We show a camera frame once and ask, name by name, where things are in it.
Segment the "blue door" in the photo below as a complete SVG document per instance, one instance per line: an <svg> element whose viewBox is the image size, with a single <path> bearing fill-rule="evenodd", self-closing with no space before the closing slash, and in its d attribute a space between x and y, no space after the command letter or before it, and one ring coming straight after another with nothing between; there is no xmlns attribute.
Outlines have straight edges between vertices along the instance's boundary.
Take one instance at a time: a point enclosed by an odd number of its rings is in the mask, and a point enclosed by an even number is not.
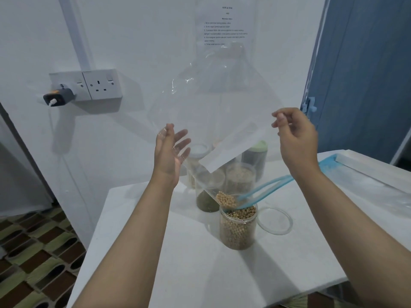
<svg viewBox="0 0 411 308"><path fill-rule="evenodd" d="M389 163L411 127L411 0L329 0L311 65L319 152Z"/></svg>

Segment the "person's left hand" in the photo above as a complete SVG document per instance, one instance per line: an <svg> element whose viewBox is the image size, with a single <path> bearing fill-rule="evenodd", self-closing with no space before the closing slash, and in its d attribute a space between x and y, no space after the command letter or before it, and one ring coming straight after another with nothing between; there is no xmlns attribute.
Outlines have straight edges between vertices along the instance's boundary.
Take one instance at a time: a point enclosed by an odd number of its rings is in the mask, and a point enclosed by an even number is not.
<svg viewBox="0 0 411 308"><path fill-rule="evenodd" d="M177 185L181 165L190 154L190 148L187 148L181 155L178 154L191 142L191 139L186 138L177 145L176 142L187 135L187 133L187 130L181 130L174 134L174 124L167 124L158 133L151 180L159 180L166 184L171 184L173 188Z"/></svg>

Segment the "forearm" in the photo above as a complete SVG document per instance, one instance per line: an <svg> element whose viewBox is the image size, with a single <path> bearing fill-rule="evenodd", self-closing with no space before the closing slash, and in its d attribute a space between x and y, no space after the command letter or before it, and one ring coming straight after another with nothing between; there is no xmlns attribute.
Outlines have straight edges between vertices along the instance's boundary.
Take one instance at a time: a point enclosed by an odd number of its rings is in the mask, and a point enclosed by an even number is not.
<svg viewBox="0 0 411 308"><path fill-rule="evenodd" d="M296 181L333 253L370 307L410 307L411 253L320 171Z"/></svg>
<svg viewBox="0 0 411 308"><path fill-rule="evenodd" d="M173 188L150 182L75 308L148 307Z"/></svg>

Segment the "brown floor pattern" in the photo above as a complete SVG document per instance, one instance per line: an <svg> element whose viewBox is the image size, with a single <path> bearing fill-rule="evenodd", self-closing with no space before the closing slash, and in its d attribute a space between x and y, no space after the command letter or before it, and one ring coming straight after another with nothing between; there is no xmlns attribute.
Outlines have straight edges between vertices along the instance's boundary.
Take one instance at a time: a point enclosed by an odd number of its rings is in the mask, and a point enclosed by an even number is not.
<svg viewBox="0 0 411 308"><path fill-rule="evenodd" d="M7 252L0 259L1 308L67 305L85 249L61 208L0 218L0 246ZM362 306L348 282L322 293L328 296L316 292L273 308Z"/></svg>

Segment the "electrical socket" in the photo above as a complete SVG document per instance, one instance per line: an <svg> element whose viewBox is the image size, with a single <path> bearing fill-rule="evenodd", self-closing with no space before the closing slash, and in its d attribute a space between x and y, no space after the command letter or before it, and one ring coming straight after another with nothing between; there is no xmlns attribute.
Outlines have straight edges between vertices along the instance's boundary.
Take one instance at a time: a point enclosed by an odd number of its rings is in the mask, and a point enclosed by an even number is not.
<svg viewBox="0 0 411 308"><path fill-rule="evenodd" d="M83 71L92 99L121 98L121 87L116 69Z"/></svg>
<svg viewBox="0 0 411 308"><path fill-rule="evenodd" d="M83 73L81 71L67 71L49 73L51 89L69 88L73 91L75 101L90 101L91 96L88 91Z"/></svg>

